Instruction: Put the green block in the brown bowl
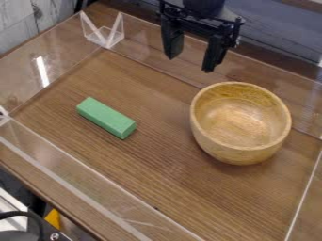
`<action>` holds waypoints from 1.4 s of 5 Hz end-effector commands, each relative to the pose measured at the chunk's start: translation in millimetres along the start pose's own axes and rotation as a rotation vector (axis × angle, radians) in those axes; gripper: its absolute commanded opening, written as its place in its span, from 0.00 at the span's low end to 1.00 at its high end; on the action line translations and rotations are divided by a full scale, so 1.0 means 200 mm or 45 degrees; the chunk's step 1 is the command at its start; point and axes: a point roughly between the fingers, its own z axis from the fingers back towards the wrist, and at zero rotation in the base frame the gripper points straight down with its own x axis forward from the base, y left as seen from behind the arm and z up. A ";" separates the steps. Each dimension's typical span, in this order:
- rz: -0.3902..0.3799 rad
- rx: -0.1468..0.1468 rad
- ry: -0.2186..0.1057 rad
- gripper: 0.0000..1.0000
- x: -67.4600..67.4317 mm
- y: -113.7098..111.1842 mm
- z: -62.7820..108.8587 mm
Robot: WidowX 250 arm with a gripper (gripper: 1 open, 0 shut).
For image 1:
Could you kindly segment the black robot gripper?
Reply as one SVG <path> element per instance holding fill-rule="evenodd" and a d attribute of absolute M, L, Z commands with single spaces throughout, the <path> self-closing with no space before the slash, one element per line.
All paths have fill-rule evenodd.
<path fill-rule="evenodd" d="M 226 7 L 226 0 L 160 0 L 163 52 L 174 59 L 183 51 L 183 33 L 208 39 L 202 70 L 214 71 L 226 57 L 227 47 L 239 41 L 246 20 Z"/>

